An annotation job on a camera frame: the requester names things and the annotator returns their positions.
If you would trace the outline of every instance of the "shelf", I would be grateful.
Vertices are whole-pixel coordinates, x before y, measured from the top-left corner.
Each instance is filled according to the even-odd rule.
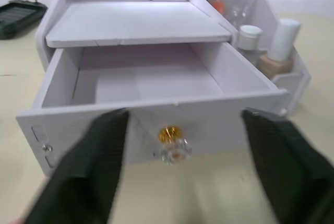
[[[231,34],[189,2],[72,3],[46,36],[52,48],[225,42]]]

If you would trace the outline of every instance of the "table surface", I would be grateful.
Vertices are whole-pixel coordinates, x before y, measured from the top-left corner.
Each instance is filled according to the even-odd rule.
[[[302,22],[295,44],[312,81],[290,119],[334,164],[334,20],[288,14]],[[0,223],[24,216],[45,177],[15,115],[32,105],[44,71],[34,30],[0,41]],[[113,223],[277,223],[248,150],[195,157],[180,166],[125,168]]]

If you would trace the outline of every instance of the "drawer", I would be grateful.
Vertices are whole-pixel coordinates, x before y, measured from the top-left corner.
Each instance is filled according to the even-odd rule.
[[[93,119],[115,109],[131,112],[125,162],[138,163],[159,158],[168,125],[182,129],[193,155],[246,145],[240,111],[276,113],[286,97],[228,43],[67,48],[55,51],[17,121],[49,173]]]

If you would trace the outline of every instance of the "screw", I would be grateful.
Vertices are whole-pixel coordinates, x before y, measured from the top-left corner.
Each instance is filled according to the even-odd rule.
[[[44,145],[42,146],[42,150],[43,150],[44,152],[52,152],[52,146],[44,144]]]

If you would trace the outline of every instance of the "white cap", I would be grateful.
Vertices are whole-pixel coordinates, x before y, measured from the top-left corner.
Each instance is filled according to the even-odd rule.
[[[244,25],[240,27],[238,48],[253,51],[258,48],[259,40],[262,35],[261,28]]]
[[[268,57],[274,61],[286,61],[300,28],[301,23],[297,20],[281,19],[268,50]]]

